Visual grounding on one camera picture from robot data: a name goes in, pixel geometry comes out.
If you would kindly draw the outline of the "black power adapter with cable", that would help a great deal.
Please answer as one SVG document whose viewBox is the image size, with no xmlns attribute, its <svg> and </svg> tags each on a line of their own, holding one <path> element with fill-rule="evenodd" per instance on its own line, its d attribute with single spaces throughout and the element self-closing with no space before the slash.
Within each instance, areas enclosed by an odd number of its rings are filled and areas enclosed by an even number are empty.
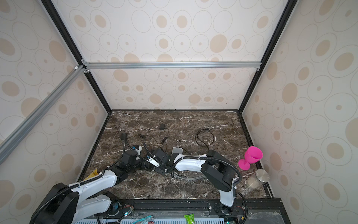
<svg viewBox="0 0 358 224">
<path fill-rule="evenodd" d="M 143 141 L 154 141 L 155 145 L 159 147 L 159 142 L 152 134 L 130 134 L 124 132 L 120 134 L 120 140 L 122 141 L 123 152 L 126 150 L 136 149 L 135 145 L 139 145 Z"/>
</svg>

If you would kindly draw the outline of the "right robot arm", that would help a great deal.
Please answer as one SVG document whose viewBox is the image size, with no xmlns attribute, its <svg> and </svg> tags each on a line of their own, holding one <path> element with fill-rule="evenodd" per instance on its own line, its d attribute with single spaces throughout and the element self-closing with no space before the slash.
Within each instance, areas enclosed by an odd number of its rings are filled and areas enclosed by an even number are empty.
<svg viewBox="0 0 358 224">
<path fill-rule="evenodd" d="M 228 215 L 234 208 L 236 186 L 242 181 L 239 170 L 228 159 L 210 150 L 203 155 L 185 155 L 186 150 L 174 147 L 169 155 L 158 148 L 148 151 L 145 162 L 153 171 L 175 176 L 175 172 L 192 171 L 202 173 L 220 193 L 220 209 Z"/>
</svg>

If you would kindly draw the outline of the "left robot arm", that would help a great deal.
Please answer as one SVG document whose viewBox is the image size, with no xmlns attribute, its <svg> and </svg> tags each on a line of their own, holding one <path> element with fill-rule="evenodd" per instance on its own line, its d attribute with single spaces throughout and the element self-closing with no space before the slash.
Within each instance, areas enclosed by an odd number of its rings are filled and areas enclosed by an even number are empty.
<svg viewBox="0 0 358 224">
<path fill-rule="evenodd" d="M 116 216 L 121 210 L 129 211 L 128 205 L 122 206 L 118 197 L 103 190 L 118 185 L 137 170 L 151 170 L 153 161 L 147 146 L 136 146 L 90 179 L 70 185 L 56 184 L 35 210 L 30 223 L 73 224 L 101 213 Z"/>
</svg>

